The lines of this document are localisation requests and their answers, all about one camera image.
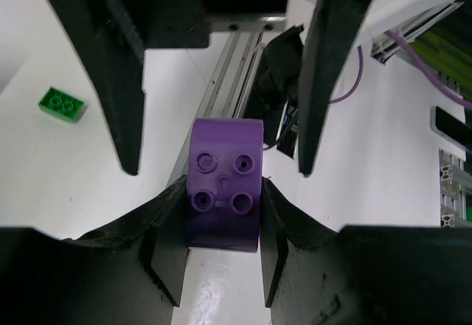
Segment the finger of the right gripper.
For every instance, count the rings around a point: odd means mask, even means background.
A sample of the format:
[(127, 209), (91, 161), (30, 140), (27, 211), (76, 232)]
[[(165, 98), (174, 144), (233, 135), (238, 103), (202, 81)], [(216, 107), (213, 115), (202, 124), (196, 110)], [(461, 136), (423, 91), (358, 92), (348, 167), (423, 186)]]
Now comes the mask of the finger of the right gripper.
[(299, 172), (313, 172), (329, 101), (372, 0), (317, 0), (298, 87)]

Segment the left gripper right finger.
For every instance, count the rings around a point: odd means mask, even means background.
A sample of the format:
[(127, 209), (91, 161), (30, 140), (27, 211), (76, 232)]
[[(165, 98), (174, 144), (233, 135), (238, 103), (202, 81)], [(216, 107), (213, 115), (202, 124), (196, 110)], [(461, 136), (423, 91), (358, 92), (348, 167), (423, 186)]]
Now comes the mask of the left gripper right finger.
[(335, 232), (262, 182), (260, 255), (273, 324), (469, 324), (471, 230)]

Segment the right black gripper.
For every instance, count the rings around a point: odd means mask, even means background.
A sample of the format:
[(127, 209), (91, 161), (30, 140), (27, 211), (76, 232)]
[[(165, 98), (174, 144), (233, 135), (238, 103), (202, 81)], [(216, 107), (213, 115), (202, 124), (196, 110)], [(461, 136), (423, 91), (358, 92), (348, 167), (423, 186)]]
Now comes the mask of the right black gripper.
[(129, 175), (137, 175), (142, 149), (144, 46), (203, 49), (213, 32), (281, 31), (288, 8), (288, 0), (48, 1), (94, 85)]

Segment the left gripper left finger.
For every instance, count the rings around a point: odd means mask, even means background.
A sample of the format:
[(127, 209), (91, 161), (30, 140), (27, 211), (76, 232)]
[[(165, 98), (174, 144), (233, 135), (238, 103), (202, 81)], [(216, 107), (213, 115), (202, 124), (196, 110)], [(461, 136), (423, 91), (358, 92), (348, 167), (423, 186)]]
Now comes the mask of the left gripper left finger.
[(187, 179), (72, 240), (1, 230), (3, 324), (169, 324), (181, 303)]

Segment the purple round flower lego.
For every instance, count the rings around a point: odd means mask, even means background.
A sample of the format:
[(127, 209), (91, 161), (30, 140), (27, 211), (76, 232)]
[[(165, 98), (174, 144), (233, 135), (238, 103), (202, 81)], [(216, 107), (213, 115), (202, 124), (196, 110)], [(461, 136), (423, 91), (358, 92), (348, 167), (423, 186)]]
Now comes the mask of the purple round flower lego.
[(188, 247), (257, 251), (263, 131), (258, 119), (195, 120), (187, 168)]

